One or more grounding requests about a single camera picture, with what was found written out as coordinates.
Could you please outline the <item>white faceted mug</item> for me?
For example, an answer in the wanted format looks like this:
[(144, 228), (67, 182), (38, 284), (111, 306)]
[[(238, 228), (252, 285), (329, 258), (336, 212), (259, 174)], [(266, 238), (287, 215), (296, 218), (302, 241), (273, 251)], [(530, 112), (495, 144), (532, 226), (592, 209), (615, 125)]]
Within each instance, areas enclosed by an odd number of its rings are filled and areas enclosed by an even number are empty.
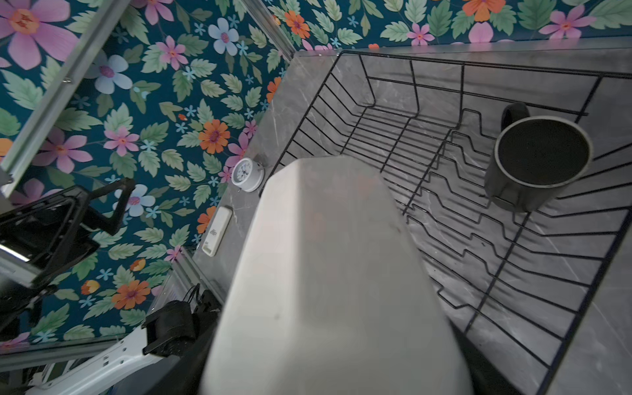
[(202, 394), (470, 394), (472, 380), (380, 173), (293, 161), (266, 184)]

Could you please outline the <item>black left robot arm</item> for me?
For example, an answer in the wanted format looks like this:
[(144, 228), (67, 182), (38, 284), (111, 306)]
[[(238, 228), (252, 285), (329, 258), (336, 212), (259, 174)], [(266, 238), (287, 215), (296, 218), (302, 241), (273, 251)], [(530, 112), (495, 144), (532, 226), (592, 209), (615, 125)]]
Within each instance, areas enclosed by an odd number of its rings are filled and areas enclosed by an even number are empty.
[[(136, 183), (124, 178), (88, 191), (73, 186), (1, 215), (1, 329), (18, 327), (24, 311), (36, 315), (57, 291), (56, 276), (99, 248), (92, 235), (115, 235)], [(112, 347), (59, 378), (32, 386), (30, 394), (99, 394), (163, 360), (184, 363), (174, 380), (160, 379), (150, 394), (194, 393), (217, 328), (221, 305), (193, 286), (169, 301)]]

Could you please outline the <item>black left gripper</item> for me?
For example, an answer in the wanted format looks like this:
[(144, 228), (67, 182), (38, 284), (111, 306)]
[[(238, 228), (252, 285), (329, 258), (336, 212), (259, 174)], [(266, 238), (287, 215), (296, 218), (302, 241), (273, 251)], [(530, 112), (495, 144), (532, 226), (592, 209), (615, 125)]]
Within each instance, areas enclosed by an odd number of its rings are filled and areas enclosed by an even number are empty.
[(123, 178), (90, 192), (88, 204), (50, 200), (1, 215), (1, 325), (11, 324), (51, 292), (56, 276), (98, 249), (91, 230), (119, 232), (135, 188), (133, 179)]

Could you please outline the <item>black mug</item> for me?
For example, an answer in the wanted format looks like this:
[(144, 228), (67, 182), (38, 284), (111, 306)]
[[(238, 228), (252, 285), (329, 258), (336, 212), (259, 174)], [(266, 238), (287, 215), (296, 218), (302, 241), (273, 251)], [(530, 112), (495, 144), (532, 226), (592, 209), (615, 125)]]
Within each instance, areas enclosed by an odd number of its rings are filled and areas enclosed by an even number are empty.
[(509, 212), (535, 212), (588, 170), (593, 144), (565, 118), (532, 116), (525, 103), (505, 107), (484, 180), (490, 201)]

